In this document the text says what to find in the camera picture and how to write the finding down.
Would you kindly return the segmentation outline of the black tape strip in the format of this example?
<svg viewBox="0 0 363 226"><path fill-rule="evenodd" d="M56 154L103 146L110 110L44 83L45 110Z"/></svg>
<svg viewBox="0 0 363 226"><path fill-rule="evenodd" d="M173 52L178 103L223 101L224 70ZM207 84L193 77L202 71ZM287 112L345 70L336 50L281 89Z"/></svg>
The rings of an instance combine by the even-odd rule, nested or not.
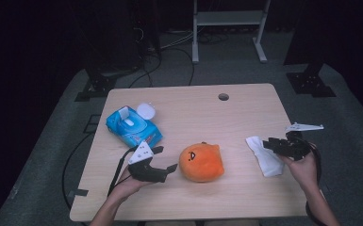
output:
<svg viewBox="0 0 363 226"><path fill-rule="evenodd" d="M88 195L89 191L86 189L75 189L75 190L70 190L68 192L67 197L69 198L74 198L75 196L82 196L82 197L86 197Z"/></svg>

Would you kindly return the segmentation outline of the white metal stand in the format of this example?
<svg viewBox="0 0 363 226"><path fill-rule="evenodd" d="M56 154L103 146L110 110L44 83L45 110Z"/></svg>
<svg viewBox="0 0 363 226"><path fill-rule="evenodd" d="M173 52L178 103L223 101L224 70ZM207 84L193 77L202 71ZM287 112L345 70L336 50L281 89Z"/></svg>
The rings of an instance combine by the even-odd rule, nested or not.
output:
<svg viewBox="0 0 363 226"><path fill-rule="evenodd" d="M268 61L261 45L261 39L269 14L272 0L266 0L262 10L247 11L199 11L198 0L193 0L192 18L192 57L193 63L199 62L198 28L203 26L257 25L258 32L253 37L258 59L261 63Z"/></svg>

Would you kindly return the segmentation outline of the orange plush toy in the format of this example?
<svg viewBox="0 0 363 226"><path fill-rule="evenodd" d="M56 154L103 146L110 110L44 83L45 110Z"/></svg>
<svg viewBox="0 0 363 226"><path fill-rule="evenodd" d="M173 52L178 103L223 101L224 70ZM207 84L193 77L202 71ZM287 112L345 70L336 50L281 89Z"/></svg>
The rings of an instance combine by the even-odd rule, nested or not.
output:
<svg viewBox="0 0 363 226"><path fill-rule="evenodd" d="M182 174L197 183L211 182L224 174L220 146L217 144L196 143L179 155Z"/></svg>

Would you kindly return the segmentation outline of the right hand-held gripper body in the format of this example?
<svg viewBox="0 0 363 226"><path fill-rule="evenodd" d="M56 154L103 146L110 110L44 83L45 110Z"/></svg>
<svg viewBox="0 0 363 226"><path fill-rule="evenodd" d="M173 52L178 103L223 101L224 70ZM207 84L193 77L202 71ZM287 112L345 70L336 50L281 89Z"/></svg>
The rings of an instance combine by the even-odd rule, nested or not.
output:
<svg viewBox="0 0 363 226"><path fill-rule="evenodd" d="M291 157L294 161L303 159L307 154L313 153L317 160L320 160L320 154L317 148L309 141L303 139L303 132L322 130L322 125L311 125L295 122L288 126L286 138L279 141L280 150L278 154L285 157Z"/></svg>

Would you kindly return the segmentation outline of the person's right hand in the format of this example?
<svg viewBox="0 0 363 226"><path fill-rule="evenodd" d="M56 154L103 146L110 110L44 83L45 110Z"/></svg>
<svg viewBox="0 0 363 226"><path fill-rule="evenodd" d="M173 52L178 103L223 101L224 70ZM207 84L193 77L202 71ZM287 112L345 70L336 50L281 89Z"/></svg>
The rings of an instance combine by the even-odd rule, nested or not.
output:
<svg viewBox="0 0 363 226"><path fill-rule="evenodd" d="M313 153L307 154L303 159L294 161L285 156L279 158L289 167L289 170L302 190L309 190L318 186L317 166Z"/></svg>

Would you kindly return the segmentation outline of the person's left hand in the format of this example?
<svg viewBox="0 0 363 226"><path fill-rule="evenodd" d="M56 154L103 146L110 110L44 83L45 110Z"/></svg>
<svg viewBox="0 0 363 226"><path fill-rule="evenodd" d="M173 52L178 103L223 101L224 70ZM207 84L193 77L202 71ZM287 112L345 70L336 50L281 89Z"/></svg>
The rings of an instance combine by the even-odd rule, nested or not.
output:
<svg viewBox="0 0 363 226"><path fill-rule="evenodd" d="M108 198L113 201L124 202L129 196L147 185L149 185L149 182L134 179L129 170L125 169L120 177L119 183L114 186Z"/></svg>

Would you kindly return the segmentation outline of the blue wet wipe pack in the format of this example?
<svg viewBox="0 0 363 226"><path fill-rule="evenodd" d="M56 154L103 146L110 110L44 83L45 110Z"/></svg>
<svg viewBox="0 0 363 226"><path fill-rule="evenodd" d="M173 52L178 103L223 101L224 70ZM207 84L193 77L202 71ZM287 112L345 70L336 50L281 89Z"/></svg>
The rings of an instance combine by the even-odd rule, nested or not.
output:
<svg viewBox="0 0 363 226"><path fill-rule="evenodd" d="M154 147L162 139L157 126L151 122L156 110L147 103L140 104L136 109L125 105L107 117L107 129L118 136L130 148L145 141Z"/></svg>

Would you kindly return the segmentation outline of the black stand base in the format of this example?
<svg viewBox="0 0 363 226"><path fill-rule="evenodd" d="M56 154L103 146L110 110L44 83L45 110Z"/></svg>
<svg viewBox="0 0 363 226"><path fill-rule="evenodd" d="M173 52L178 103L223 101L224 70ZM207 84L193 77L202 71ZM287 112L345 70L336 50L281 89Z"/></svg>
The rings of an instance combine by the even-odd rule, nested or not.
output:
<svg viewBox="0 0 363 226"><path fill-rule="evenodd" d="M287 78L297 94L310 94L315 98L335 97L335 92L326 86L317 74L287 73Z"/></svg>
<svg viewBox="0 0 363 226"><path fill-rule="evenodd" d="M107 97L108 93L115 87L116 75L105 76L97 69L87 68L88 80L84 88L77 93L76 102L87 102L91 98Z"/></svg>

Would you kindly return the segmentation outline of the white wet wipe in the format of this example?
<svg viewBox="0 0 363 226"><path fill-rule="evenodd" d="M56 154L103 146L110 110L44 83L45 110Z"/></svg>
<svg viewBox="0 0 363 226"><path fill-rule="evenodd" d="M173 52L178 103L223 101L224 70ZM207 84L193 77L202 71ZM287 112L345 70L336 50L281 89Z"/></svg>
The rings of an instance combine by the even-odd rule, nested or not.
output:
<svg viewBox="0 0 363 226"><path fill-rule="evenodd" d="M284 162L272 150L264 147L260 137L247 137L246 143L253 151L264 177L283 174Z"/></svg>

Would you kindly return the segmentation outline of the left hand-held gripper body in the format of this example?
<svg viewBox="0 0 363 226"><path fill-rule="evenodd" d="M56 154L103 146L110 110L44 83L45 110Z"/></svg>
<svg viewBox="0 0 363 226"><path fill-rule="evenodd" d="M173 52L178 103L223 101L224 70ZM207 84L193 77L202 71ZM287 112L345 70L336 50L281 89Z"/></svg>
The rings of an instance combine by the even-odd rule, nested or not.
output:
<svg viewBox="0 0 363 226"><path fill-rule="evenodd" d="M142 182L164 183L168 172L150 165L155 154L145 141L143 141L128 160L128 170L134 179Z"/></svg>

